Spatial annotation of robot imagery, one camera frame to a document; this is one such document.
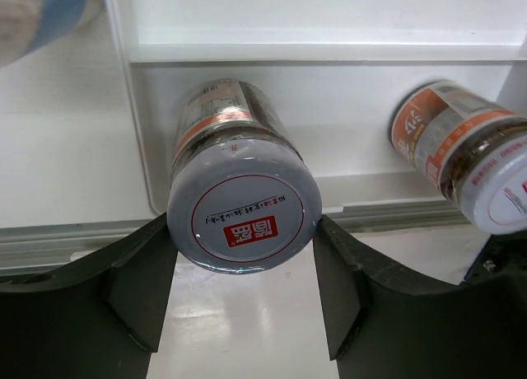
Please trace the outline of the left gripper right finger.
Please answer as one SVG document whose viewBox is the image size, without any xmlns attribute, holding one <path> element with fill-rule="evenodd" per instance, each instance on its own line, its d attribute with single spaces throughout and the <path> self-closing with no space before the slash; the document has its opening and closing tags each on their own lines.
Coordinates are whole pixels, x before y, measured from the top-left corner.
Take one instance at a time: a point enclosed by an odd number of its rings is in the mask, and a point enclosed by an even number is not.
<svg viewBox="0 0 527 379">
<path fill-rule="evenodd" d="M 315 267 L 341 378 L 523 378 L 526 275 L 458 285 L 421 274 L 322 217 Z"/>
</svg>

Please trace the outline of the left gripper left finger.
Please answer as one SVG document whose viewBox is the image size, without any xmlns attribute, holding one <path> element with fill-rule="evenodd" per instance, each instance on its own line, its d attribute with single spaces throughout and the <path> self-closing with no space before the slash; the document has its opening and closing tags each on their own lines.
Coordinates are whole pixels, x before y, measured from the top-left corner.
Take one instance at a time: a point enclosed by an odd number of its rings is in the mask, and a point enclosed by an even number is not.
<svg viewBox="0 0 527 379">
<path fill-rule="evenodd" d="M 144 378 L 178 251 L 166 216 L 69 264 L 1 284 L 3 378 Z"/>
</svg>

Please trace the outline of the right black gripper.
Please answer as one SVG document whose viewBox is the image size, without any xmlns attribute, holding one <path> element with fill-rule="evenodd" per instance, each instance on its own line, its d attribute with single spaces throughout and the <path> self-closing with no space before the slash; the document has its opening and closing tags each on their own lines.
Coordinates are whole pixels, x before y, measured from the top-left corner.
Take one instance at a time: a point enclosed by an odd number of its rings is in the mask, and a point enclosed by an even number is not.
<svg viewBox="0 0 527 379">
<path fill-rule="evenodd" d="M 526 231 L 490 236 L 464 283 L 481 283 L 501 275 L 526 275 Z"/>
</svg>

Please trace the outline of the white-lid sauce jar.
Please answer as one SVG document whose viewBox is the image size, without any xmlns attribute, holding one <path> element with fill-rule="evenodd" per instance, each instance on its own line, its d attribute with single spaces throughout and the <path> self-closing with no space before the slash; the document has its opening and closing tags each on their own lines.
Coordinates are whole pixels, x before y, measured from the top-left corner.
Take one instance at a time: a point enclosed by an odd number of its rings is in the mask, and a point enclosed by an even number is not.
<svg viewBox="0 0 527 379">
<path fill-rule="evenodd" d="M 525 115 L 438 80 L 403 99 L 389 132 L 394 149 L 474 226 L 525 230 Z"/>
<path fill-rule="evenodd" d="M 224 274 L 272 269 L 311 241 L 318 185 L 270 100 L 236 79 L 180 102 L 166 220 L 181 254 Z"/>
</svg>

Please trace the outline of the white tiered plastic tray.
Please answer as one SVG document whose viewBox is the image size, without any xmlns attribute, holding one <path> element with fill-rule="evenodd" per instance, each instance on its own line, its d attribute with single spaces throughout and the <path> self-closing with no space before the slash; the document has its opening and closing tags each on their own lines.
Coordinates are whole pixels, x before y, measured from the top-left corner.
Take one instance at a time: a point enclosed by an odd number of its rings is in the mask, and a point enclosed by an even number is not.
<svg viewBox="0 0 527 379">
<path fill-rule="evenodd" d="M 326 214 L 439 196 L 389 146 L 434 78 L 515 104 L 526 0 L 103 0 L 85 26 L 1 71 L 1 225 L 51 236 L 165 212 L 180 99 L 262 90 Z"/>
</svg>

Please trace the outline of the left silver-lid shaker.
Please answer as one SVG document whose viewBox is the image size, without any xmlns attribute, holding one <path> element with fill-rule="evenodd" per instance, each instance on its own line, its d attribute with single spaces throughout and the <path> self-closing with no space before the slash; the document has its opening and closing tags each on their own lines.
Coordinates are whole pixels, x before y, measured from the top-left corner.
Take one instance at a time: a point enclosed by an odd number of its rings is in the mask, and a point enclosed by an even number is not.
<svg viewBox="0 0 527 379">
<path fill-rule="evenodd" d="M 84 26 L 103 6 L 104 0 L 1 0 L 1 65 Z"/>
</svg>

